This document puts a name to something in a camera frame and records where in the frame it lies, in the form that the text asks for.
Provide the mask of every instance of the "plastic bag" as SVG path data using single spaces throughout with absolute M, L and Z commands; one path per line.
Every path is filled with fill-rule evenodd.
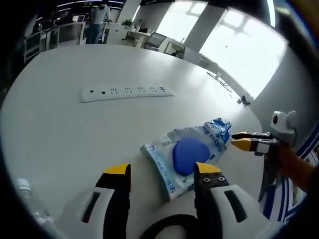
M 230 139 L 231 122 L 221 118 L 206 122 L 204 125 L 175 129 L 163 137 L 141 147 L 143 155 L 151 158 L 156 164 L 164 182 L 164 190 L 171 201 L 186 191 L 193 189 L 193 173 L 188 176 L 178 174 L 173 166 L 172 150 L 184 137 L 195 137 L 205 143 L 210 151 L 206 163 L 215 164 L 227 149 Z

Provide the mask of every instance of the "water bottle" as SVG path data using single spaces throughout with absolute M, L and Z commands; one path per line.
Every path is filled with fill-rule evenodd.
M 40 225 L 46 222 L 53 222 L 53 218 L 50 214 L 42 207 L 41 203 L 35 199 L 29 182 L 24 178 L 18 178 L 17 184 L 20 195 L 24 198 L 24 202 L 34 219 Z

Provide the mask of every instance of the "white shirt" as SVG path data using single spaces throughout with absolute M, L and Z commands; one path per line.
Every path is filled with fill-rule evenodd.
M 102 24 L 105 16 L 109 18 L 109 8 L 106 4 L 104 4 L 104 6 L 105 8 L 103 10 L 100 10 L 99 7 L 92 9 L 92 24 Z

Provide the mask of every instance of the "potted plant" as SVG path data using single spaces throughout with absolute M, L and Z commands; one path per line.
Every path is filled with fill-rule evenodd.
M 122 26 L 124 26 L 125 29 L 132 29 L 133 28 L 132 19 L 126 19 L 125 21 L 123 21 Z

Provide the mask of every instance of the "jeans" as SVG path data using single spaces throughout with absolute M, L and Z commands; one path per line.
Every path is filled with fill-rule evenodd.
M 91 24 L 87 31 L 86 44 L 97 44 L 102 33 L 102 24 Z

